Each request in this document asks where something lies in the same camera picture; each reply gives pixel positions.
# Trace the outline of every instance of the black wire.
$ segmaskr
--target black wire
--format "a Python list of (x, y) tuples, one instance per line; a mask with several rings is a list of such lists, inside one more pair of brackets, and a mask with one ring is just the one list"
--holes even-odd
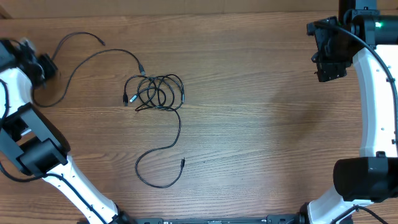
[[(183, 82), (181, 81), (181, 79), (178, 76), (176, 76), (174, 74), (165, 75), (165, 76), (158, 76), (158, 77), (146, 77), (146, 76), (143, 76), (143, 75), (135, 75), (135, 76), (132, 76), (132, 77), (128, 78), (126, 83), (124, 84), (124, 94), (123, 94), (123, 100), (124, 101), (126, 99), (128, 99), (127, 92), (126, 92), (127, 84), (133, 78), (142, 78), (141, 82), (138, 84), (137, 93), (134, 95), (135, 98), (139, 98), (140, 99), (142, 104), (140, 106), (138, 106), (135, 109), (135, 111), (142, 111), (142, 110), (147, 110), (147, 109), (152, 109), (152, 108), (159, 109), (159, 110), (165, 110), (165, 111), (174, 111), (175, 114), (177, 115), (177, 118), (178, 118), (178, 131), (177, 131), (177, 137), (175, 138), (174, 142), (171, 145), (169, 145), (169, 146), (159, 147), (159, 148), (156, 148), (156, 149), (151, 149), (151, 150), (146, 151), (140, 157), (138, 157), (138, 159), (136, 161), (136, 165), (135, 165), (136, 174), (137, 174), (138, 178), (141, 181), (143, 181), (143, 183), (145, 183), (148, 186), (155, 187), (155, 188), (158, 188), (158, 189), (165, 189), (165, 188), (170, 187), (173, 184), (175, 184), (179, 180), (179, 178), (181, 177), (181, 174), (182, 174), (182, 171), (183, 171), (183, 168), (184, 168), (184, 165), (185, 165), (185, 158), (182, 158), (182, 160), (181, 160), (180, 173), (177, 176), (177, 178), (173, 182), (171, 182), (170, 184), (163, 185), (163, 186), (151, 184), (148, 181), (146, 181), (144, 178), (142, 178), (141, 175), (138, 172), (138, 164), (140, 163), (141, 159), (144, 158), (149, 153), (154, 152), (154, 151), (158, 151), (158, 150), (169, 149), (169, 148), (173, 147), (177, 143), (178, 138), (180, 136), (180, 132), (181, 132), (181, 117), (178, 114), (177, 110), (182, 106), (182, 104), (184, 103), (184, 100), (185, 100)], [(177, 87), (178, 87), (178, 89), (180, 90), (180, 93), (181, 93), (181, 102), (175, 108), (172, 108), (173, 104), (175, 102), (175, 93), (174, 93), (174, 90), (171, 87), (171, 85), (166, 80), (174, 82), (177, 85)], [(149, 81), (148, 86), (146, 88), (141, 89), (141, 87), (143, 86), (143, 84), (146, 81)], [(166, 94), (161, 89), (161, 85), (162, 84), (166, 84), (167, 87), (169, 88), (169, 90), (172, 92), (172, 101), (167, 106), (165, 106), (166, 100), (167, 100), (166, 99)], [(154, 90), (154, 92), (153, 92), (153, 94), (151, 96), (149, 94), (150, 90)], [(141, 94), (145, 93), (145, 92), (147, 94), (148, 100), (143, 100), (142, 97), (141, 97)], [(163, 94), (163, 97), (164, 97), (163, 101), (161, 101), (160, 93)], [(157, 103), (154, 103), (152, 100), (154, 99), (156, 94), (157, 94)]]
[(330, 224), (335, 224), (338, 221), (340, 221), (342, 218), (346, 217), (347, 215), (349, 215), (351, 212), (357, 210), (359, 211), (359, 209), (364, 210), (365, 212), (368, 212), (369, 214), (371, 214), (375, 219), (379, 220), (379, 222), (383, 223), (383, 224), (388, 224), (388, 222), (384, 221), (380, 216), (378, 216), (376, 213), (372, 212), (372, 210), (363, 207), (363, 206), (359, 206), (359, 205), (354, 205), (352, 206), (350, 209), (348, 209), (347, 211), (345, 211), (343, 214), (339, 215), (337, 218), (335, 218)]
[(84, 59), (84, 61), (82, 61), (82, 62), (73, 70), (72, 74), (71, 74), (70, 77), (69, 77), (68, 83), (67, 83), (67, 85), (66, 85), (66, 87), (65, 87), (65, 91), (63, 92), (63, 95), (62, 95), (56, 102), (54, 102), (54, 103), (52, 103), (52, 104), (50, 104), (50, 105), (42, 105), (42, 104), (40, 104), (40, 103), (37, 102), (37, 100), (35, 99), (35, 90), (32, 90), (32, 101), (33, 101), (37, 106), (39, 106), (39, 107), (41, 107), (41, 108), (49, 108), (49, 107), (52, 107), (52, 106), (57, 105), (57, 104), (58, 104), (59, 102), (61, 102), (61, 101), (64, 99), (64, 97), (67, 95), (67, 91), (68, 91), (68, 88), (69, 88), (69, 84), (70, 84), (70, 82), (71, 82), (71, 80), (72, 80), (72, 78), (73, 78), (73, 75), (74, 75), (74, 74), (76, 73), (76, 71), (80, 68), (80, 66), (82, 66), (85, 62), (87, 62), (89, 59), (95, 57), (96, 55), (99, 55), (99, 54), (102, 54), (102, 53), (105, 53), (105, 52), (111, 52), (111, 51), (125, 52), (125, 53), (131, 55), (132, 57), (134, 57), (134, 58), (136, 59), (137, 63), (140, 65), (140, 62), (138, 61), (138, 58), (137, 58), (133, 53), (131, 53), (131, 52), (128, 51), (128, 50), (124, 50), (124, 49), (108, 49), (108, 50), (102, 50), (102, 51), (97, 52), (97, 53), (95, 53), (95, 54), (89, 56), (88, 58)]
[(343, 25), (347, 25), (347, 17), (354, 9), (348, 9), (343, 16)]
[(63, 43), (65, 43), (69, 38), (73, 37), (74, 35), (79, 35), (79, 34), (87, 34), (87, 35), (91, 35), (93, 37), (95, 37), (102, 45), (105, 46), (105, 42), (103, 40), (101, 40), (99, 37), (97, 37), (96, 35), (89, 33), (89, 32), (73, 32), (71, 34), (66, 35), (64, 38), (61, 39), (61, 41), (59, 42), (57, 48), (54, 51), (54, 54), (51, 57), (51, 60), (54, 60), (55, 57), (58, 54), (58, 51), (61, 49)]
[(327, 22), (314, 22), (314, 25), (320, 28), (325, 28), (325, 29), (331, 29), (331, 30), (335, 30), (338, 32), (342, 32), (346, 35), (349, 35), (351, 38), (353, 38), (355, 41), (357, 41), (358, 43), (360, 43), (364, 48), (367, 48), (372, 54), (373, 56), (376, 58), (376, 60), (380, 63), (380, 66), (383, 68), (384, 72), (387, 75), (387, 80), (391, 85), (391, 90), (392, 90), (392, 98), (393, 98), (393, 102), (394, 102), (394, 124), (395, 124), (395, 140), (394, 140), (394, 144), (396, 145), (397, 148), (397, 152), (398, 152), (398, 103), (397, 103), (397, 99), (398, 99), (398, 94), (397, 94), (397, 87), (395, 85), (395, 78), (392, 77), (390, 70), (388, 69), (387, 65), (383, 62), (383, 60), (380, 58), (380, 56), (373, 50), (372, 47), (370, 47), (365, 41), (363, 41), (361, 38), (357, 37), (356, 35), (350, 33), (349, 31), (345, 30), (342, 27), (338, 27), (338, 26), (333, 26), (330, 25)]
[[(0, 120), (0, 131), (2, 130), (2, 127), (4, 125), (5, 119), (7, 118), (8, 112), (9, 112), (9, 92), (8, 92), (8, 88), (7, 88), (7, 84), (5, 81), (3, 81), (2, 79), (0, 79), (0, 83), (3, 85), (4, 87), (4, 92), (5, 92), (5, 96), (6, 96), (6, 104), (5, 104), (5, 111), (3, 116), (1, 117)], [(58, 179), (60, 179), (61, 181), (63, 181), (75, 194), (76, 196), (87, 206), (87, 208), (93, 212), (98, 218), (99, 220), (101, 220), (102, 223), (107, 224), (107, 222), (102, 218), (101, 215), (99, 215), (99, 213), (79, 194), (79, 192), (61, 175), (58, 174), (43, 174), (43, 175), (39, 175), (37, 177), (31, 177), (31, 178), (27, 178), (27, 179), (20, 179), (17, 177), (12, 176), (10, 173), (8, 173), (4, 166), (1, 164), (0, 161), (0, 171), (10, 180), (13, 180), (15, 182), (20, 182), (20, 183), (26, 183), (26, 182), (30, 182), (30, 181), (34, 181), (34, 180), (39, 180), (41, 178), (46, 178), (46, 177), (56, 177)]]

